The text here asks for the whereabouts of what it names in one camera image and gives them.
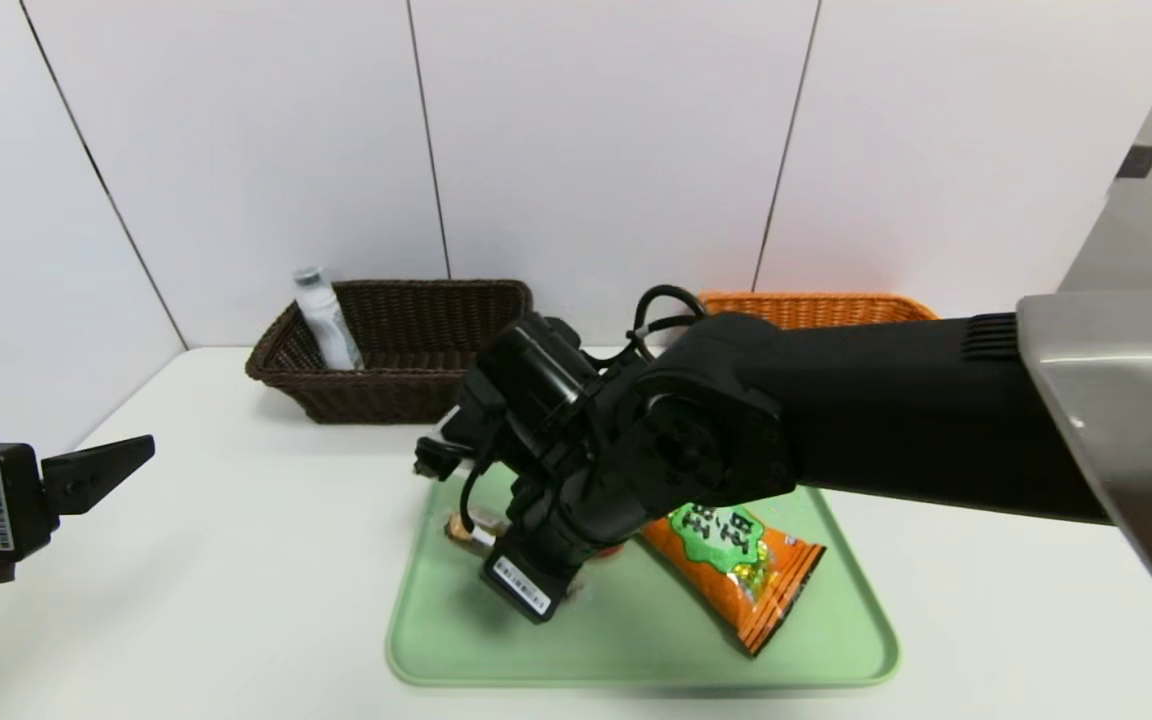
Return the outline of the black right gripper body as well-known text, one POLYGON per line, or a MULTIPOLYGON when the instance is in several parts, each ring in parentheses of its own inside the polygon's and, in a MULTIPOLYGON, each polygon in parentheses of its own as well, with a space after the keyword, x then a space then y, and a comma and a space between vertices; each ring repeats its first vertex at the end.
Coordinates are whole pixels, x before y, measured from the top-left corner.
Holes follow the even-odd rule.
POLYGON ((564 511, 550 510, 529 526, 507 521, 486 552, 479 577, 532 624, 548 623, 563 602, 589 593, 588 538, 564 511))

